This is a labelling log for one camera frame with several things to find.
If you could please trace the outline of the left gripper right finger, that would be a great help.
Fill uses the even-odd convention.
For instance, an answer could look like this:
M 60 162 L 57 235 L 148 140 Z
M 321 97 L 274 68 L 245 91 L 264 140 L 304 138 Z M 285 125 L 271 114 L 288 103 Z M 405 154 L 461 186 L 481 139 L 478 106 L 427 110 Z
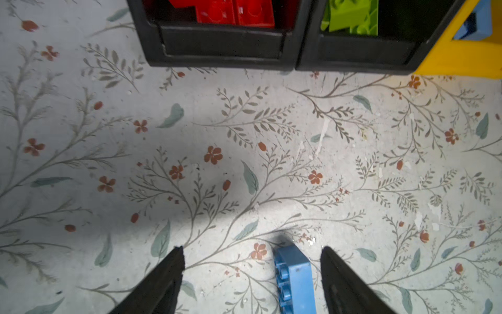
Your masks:
M 331 247 L 323 248 L 320 265 L 329 313 L 395 314 Z

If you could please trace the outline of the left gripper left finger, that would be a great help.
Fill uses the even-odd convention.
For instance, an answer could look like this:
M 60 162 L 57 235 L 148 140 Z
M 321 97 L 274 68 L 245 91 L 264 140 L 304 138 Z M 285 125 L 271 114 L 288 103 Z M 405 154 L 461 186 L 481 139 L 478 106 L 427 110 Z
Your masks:
M 111 314 L 173 314 L 185 269 L 184 251 L 175 247 Z

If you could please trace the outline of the small red lego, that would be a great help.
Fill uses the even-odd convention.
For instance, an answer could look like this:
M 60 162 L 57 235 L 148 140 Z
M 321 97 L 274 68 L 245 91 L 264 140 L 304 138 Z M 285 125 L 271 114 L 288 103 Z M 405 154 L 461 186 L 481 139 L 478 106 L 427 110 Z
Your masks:
M 175 9 L 185 9 L 197 5 L 197 0 L 169 0 Z

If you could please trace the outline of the thin blue lego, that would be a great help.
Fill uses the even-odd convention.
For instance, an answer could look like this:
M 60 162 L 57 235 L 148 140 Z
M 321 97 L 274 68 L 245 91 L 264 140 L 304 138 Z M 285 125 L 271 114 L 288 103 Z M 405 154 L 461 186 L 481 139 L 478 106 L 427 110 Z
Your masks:
M 310 260 L 295 245 L 274 253 L 278 304 L 281 313 L 316 313 Z

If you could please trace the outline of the floral table mat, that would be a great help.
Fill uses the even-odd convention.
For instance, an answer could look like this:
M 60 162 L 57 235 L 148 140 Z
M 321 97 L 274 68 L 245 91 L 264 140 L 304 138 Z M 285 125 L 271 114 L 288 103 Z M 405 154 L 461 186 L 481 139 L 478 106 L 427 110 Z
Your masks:
M 278 313 L 296 244 L 398 313 L 501 312 L 501 81 L 152 68 L 125 1 L 1 2 L 1 312 Z

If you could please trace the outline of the black bin left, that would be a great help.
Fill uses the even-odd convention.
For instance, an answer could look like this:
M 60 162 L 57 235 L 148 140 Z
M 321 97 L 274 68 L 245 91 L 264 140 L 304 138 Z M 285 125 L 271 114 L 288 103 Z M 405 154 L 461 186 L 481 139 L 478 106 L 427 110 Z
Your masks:
M 275 27 L 197 22 L 196 6 L 129 0 L 145 59 L 153 67 L 247 68 L 291 71 L 296 67 L 311 1 L 272 1 Z

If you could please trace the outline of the black bin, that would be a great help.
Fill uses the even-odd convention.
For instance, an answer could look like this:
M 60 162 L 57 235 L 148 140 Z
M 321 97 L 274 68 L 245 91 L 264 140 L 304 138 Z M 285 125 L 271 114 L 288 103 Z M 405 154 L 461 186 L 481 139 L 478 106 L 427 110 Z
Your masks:
M 196 6 L 129 0 L 145 59 L 153 67 L 247 68 L 291 71 L 296 67 L 311 1 L 272 1 L 275 27 L 197 22 Z
M 463 1 L 379 1 L 378 34 L 322 31 L 327 1 L 313 1 L 296 69 L 407 75 L 416 71 Z

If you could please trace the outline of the black bin middle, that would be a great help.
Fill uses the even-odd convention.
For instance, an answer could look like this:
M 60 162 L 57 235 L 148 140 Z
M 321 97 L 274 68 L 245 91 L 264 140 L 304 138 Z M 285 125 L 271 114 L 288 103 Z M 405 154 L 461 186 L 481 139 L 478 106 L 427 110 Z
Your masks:
M 327 1 L 313 1 L 296 69 L 407 75 L 416 71 L 463 1 L 379 1 L 378 34 L 322 31 Z

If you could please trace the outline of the yellow bin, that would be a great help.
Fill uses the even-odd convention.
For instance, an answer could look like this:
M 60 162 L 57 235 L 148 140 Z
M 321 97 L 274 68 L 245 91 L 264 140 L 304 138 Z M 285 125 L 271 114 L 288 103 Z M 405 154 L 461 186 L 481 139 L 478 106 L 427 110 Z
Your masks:
M 491 2 L 493 33 L 481 41 L 454 39 L 478 1 L 465 1 L 415 71 L 418 75 L 501 78 L 501 1 Z

